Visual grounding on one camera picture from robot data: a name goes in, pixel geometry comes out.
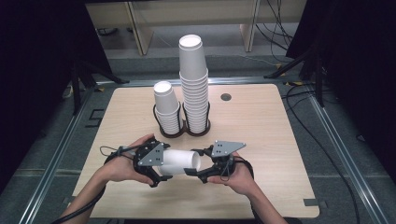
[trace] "person's right hand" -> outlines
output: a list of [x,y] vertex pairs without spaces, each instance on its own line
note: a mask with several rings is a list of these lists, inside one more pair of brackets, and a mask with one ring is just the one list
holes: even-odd
[[[240,157],[237,152],[234,152],[233,155],[235,156],[236,161],[242,160],[237,158]],[[240,162],[235,165],[235,170],[228,180],[227,177],[216,175],[210,176],[207,179],[207,182],[229,186],[236,193],[243,195],[248,195],[251,191],[258,187],[246,165]]]

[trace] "forearm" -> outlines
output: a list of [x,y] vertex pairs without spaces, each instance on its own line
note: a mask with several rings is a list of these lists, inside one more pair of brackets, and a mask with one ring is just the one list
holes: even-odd
[[247,194],[253,209],[259,215],[263,223],[287,223],[285,219],[276,211],[274,206],[262,192],[259,186],[255,186]]
[[[102,190],[102,188],[106,185],[107,180],[104,180],[100,174],[101,169],[99,169],[88,181],[85,187],[81,190],[78,196],[73,200],[73,202],[64,210],[61,217],[67,216],[87,203],[91,202],[93,198],[96,197]],[[70,219],[64,223],[87,223],[93,207],[88,209],[86,212],[82,213],[81,215]]]

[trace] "floor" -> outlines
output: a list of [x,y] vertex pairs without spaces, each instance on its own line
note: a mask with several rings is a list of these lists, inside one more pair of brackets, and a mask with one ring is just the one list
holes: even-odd
[[[289,35],[297,29],[297,23],[283,25]],[[272,33],[262,25],[259,26],[268,36]],[[267,24],[269,29],[274,29],[273,24]],[[262,76],[276,71],[276,67],[284,65],[290,59],[284,57],[286,51],[271,45],[258,29],[255,31],[253,51],[245,52],[238,25],[215,26],[182,26],[182,27],[155,27],[154,37],[148,54],[141,56],[137,52],[134,36],[126,29],[119,29],[114,35],[98,36],[106,52],[106,56],[116,76],[131,80],[129,85],[151,85],[159,79],[177,78],[178,48],[177,41],[188,34],[197,34],[203,39],[205,56],[211,82],[224,82],[234,84],[237,82],[274,83],[278,86],[282,96],[292,88],[290,84],[298,81],[301,66],[298,65],[279,79],[264,79]],[[275,35],[274,40],[287,47],[282,36]],[[39,208],[34,214],[33,223],[48,223],[59,216],[71,200],[71,194],[78,180],[79,172],[84,164],[97,127],[97,120],[90,119],[95,109],[106,110],[106,104],[111,98],[111,92],[116,88],[107,79],[95,76],[104,90],[82,91],[88,100],[80,118],[72,115],[73,102],[70,90],[64,92],[64,102],[59,106],[46,128],[43,136],[36,140],[28,155],[25,157],[20,169],[8,183],[6,190],[0,196],[0,223],[19,223],[29,200],[39,186],[42,175],[51,164],[54,149],[58,149],[64,141],[64,134],[69,130],[70,120],[76,119],[76,129],[70,134],[72,139],[65,146],[65,153],[61,155],[59,166],[49,183],[49,188],[44,191]],[[309,87],[296,88],[295,92],[306,91]],[[348,153],[359,167],[362,177],[368,188],[374,194],[375,204],[366,204],[359,192],[353,178],[348,174],[347,168],[340,160],[339,154],[334,150],[333,142],[327,131],[323,128],[318,111],[315,109],[315,100],[312,94],[301,94],[290,97],[289,107],[285,98],[285,108],[288,111],[291,127],[295,133],[298,146],[304,160],[313,190],[317,196],[320,215],[313,219],[302,219],[303,223],[356,223],[355,208],[351,193],[346,187],[343,178],[336,172],[333,163],[340,167],[340,173],[346,178],[356,200],[360,223],[379,223],[372,217],[371,207],[378,207],[384,214],[386,221],[383,223],[396,223],[395,198],[396,187],[391,181],[374,153],[364,143],[357,130],[348,117],[347,112],[338,104],[337,98],[331,92],[331,86],[325,87],[325,112],[332,118],[332,123],[342,137]],[[103,116],[103,111],[95,112],[96,117]],[[310,136],[300,124],[300,121],[327,149],[324,149]],[[109,220],[92,219],[90,223],[107,223]]]

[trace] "wooden table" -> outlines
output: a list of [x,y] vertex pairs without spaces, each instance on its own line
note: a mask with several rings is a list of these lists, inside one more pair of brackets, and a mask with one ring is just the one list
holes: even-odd
[[[175,87],[183,101],[180,87]],[[220,96],[229,93],[230,101]],[[146,133],[172,149],[204,148],[215,140],[244,142],[239,154],[250,161],[255,179],[283,217],[317,217],[315,199],[277,87],[272,84],[209,86],[212,127],[208,134],[193,137],[183,133],[168,139],[161,135],[152,115],[153,89],[116,89],[92,144],[74,195],[77,195],[105,157],[100,146],[126,146]],[[201,169],[212,165],[203,157]],[[193,176],[175,175],[157,188],[135,181],[107,184],[106,193],[92,217],[118,218],[250,218],[249,201],[223,185],[202,184]]]

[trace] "stack of cups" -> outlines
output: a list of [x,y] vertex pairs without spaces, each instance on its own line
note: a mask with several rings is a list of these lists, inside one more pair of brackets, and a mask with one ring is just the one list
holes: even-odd
[[180,80],[188,129],[202,133],[208,127],[208,86],[205,54],[198,35],[179,40]]
[[154,113],[166,134],[176,134],[183,128],[180,115],[180,103],[176,98],[172,84],[160,81],[154,85],[155,109]]

